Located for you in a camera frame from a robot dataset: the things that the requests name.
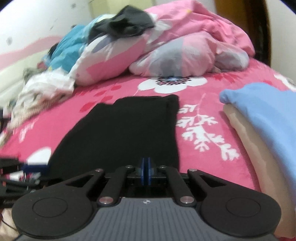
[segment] folded black cloth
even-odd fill
[[[179,168],[175,139],[178,97],[126,97],[97,104],[61,141],[49,178],[66,180],[96,168],[107,173],[137,166],[143,157]]]
[[[146,29],[153,27],[148,13],[127,5],[114,17],[96,23],[89,32],[88,43],[105,34],[117,39],[140,36]]]

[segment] black round joint cover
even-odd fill
[[[273,233],[281,209],[271,197],[248,188],[213,188],[202,202],[201,216],[216,230],[235,237],[258,237]]]
[[[16,201],[12,210],[19,231],[41,239],[75,233],[88,223],[92,214],[92,203],[72,186],[53,186],[27,194]]]

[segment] metal screw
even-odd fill
[[[189,204],[194,202],[194,198],[190,196],[184,196],[180,198],[181,203]]]
[[[110,203],[113,202],[113,198],[111,198],[111,197],[101,197],[99,202],[102,203],[102,204],[110,204]]]

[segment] beige cloth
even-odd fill
[[[9,224],[10,226],[15,228],[15,225],[12,221],[11,217],[11,209],[4,209],[3,210],[3,220]],[[0,222],[0,240],[1,241],[12,241],[15,238],[18,237],[18,232],[4,224],[3,222]]]
[[[237,131],[256,171],[263,193],[275,199],[281,207],[280,223],[275,231],[277,237],[295,237],[295,209],[288,184],[265,142],[251,123],[232,104],[223,108],[230,124]]]

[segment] ribbed gray surface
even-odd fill
[[[115,207],[100,209],[83,230],[55,241],[247,241],[216,231],[193,208],[171,198],[123,198]],[[38,241],[21,236],[17,241]],[[252,241],[277,241],[273,235]]]

